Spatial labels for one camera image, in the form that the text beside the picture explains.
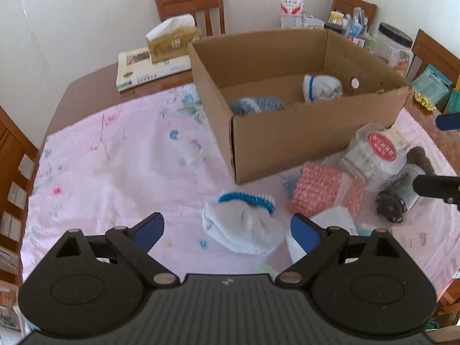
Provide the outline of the translucent white plastic box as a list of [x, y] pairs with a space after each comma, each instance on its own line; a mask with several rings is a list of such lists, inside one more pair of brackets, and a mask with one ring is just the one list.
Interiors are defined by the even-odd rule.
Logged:
[[[310, 220], [323, 229], [337, 226], [347, 230], [347, 232], [353, 236], [358, 235], [351, 214], [348, 209], [343, 206], [336, 206], [324, 210], [310, 217]], [[286, 234], [286, 242], [291, 260], [293, 263], [296, 263], [303, 258], [307, 252], [318, 246], [321, 242], [321, 238], [314, 229], [303, 225], [301, 219], [293, 215], [290, 229]]]

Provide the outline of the blue plush doll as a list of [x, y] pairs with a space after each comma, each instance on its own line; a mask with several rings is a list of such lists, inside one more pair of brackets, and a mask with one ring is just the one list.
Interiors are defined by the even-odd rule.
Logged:
[[365, 223], [356, 225], [357, 234], [362, 237], [369, 237], [374, 229], [375, 226]]

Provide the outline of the pink knit sock roll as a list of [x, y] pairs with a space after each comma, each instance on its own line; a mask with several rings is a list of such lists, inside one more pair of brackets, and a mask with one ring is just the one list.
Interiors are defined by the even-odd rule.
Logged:
[[331, 166], [307, 162], [302, 166], [293, 192], [290, 211], [311, 218], [324, 210], [342, 206], [353, 220], [359, 214], [365, 183]]

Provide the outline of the clear container red label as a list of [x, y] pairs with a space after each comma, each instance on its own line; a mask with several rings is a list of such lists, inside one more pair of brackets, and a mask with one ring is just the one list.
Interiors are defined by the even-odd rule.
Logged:
[[363, 181], [367, 191], [377, 192], [402, 170], [408, 146], [398, 129], [369, 123], [356, 131], [337, 169]]

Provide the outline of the white sock blue band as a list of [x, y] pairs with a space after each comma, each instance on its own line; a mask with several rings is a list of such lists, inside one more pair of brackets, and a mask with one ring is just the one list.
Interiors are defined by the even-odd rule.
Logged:
[[285, 228], [273, 218], [274, 211], [271, 195], [225, 191], [204, 206], [203, 229], [232, 252], [269, 256], [285, 239]]
[[339, 79], [327, 75], [305, 75], [302, 82], [302, 93], [306, 103], [330, 101], [343, 95], [342, 83]]

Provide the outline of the blue speckled knit sock roll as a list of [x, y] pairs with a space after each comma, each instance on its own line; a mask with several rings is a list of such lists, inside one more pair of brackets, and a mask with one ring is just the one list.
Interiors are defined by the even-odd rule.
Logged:
[[234, 115], [258, 114], [265, 111], [282, 111], [283, 102], [276, 97], [244, 97], [229, 102], [229, 108]]

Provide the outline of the small pink carton box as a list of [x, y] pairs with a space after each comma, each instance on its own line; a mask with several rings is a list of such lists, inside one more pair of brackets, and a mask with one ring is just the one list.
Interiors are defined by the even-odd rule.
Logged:
[[414, 259], [433, 256], [458, 239], [459, 211], [442, 200], [419, 199], [391, 234]]

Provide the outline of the small clear jar dark contents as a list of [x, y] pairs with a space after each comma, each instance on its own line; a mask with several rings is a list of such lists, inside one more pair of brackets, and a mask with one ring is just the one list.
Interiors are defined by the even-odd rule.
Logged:
[[434, 167], [422, 146], [414, 146], [406, 154], [406, 162], [420, 167], [426, 175], [434, 175]]

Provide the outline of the green C&S tissue pack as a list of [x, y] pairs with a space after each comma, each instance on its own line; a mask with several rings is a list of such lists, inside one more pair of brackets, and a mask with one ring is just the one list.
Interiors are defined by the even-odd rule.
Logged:
[[278, 272], [266, 263], [259, 264], [253, 271], [257, 274], [269, 274], [272, 278], [275, 278], [278, 275]]

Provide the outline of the teal yellow gift bag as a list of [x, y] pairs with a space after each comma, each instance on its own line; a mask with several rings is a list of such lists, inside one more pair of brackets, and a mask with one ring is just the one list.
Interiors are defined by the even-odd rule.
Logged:
[[447, 106], [444, 110], [445, 114], [459, 113], [460, 111], [460, 92], [457, 89], [453, 89], [450, 93]]

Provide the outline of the wooden chair far right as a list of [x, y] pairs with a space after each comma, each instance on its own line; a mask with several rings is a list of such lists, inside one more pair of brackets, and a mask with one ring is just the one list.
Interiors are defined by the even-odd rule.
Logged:
[[414, 60], [409, 74], [413, 78], [418, 77], [428, 65], [440, 70], [453, 83], [459, 78], [459, 58], [421, 29], [416, 35], [412, 52]]

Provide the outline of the wooden chair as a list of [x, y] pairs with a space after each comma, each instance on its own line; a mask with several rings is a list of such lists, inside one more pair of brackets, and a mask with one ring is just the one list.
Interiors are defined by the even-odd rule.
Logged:
[[349, 13], [352, 15], [356, 7], [360, 7], [364, 10], [369, 20], [369, 25], [371, 26], [377, 15], [377, 5], [373, 3], [364, 0], [332, 0], [331, 11], [338, 11], [344, 14]]
[[225, 34], [224, 0], [155, 0], [155, 3], [161, 22], [183, 14], [190, 14], [196, 19], [196, 13], [203, 12], [207, 37], [214, 34], [210, 13], [218, 10], [220, 34]]
[[37, 160], [36, 146], [1, 110], [1, 282], [6, 285], [22, 283], [20, 249]]
[[416, 35], [412, 52], [414, 60], [409, 74], [413, 78], [418, 77], [428, 65], [440, 70], [453, 83], [459, 78], [459, 58], [421, 29]]

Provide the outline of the cardboard box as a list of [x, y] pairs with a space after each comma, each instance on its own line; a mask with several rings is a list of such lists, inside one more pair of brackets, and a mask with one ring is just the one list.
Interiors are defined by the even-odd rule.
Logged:
[[[331, 30], [263, 30], [207, 37], [189, 46], [193, 81], [238, 185], [343, 150], [369, 123], [390, 127], [410, 83]], [[306, 103], [305, 75], [339, 79], [343, 95]], [[234, 115], [229, 102], [276, 97], [285, 109]]]

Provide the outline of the plastic water bottle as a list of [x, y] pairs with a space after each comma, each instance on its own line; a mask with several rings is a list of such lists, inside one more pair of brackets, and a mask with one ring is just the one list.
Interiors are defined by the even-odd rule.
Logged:
[[305, 26], [305, 0], [281, 0], [281, 28], [302, 29]]

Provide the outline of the gold tissue box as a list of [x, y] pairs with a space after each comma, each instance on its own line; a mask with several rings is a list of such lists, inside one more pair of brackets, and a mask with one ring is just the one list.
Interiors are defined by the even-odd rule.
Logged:
[[189, 44], [202, 37], [193, 15], [187, 13], [166, 19], [146, 34], [147, 48], [152, 63], [188, 54]]

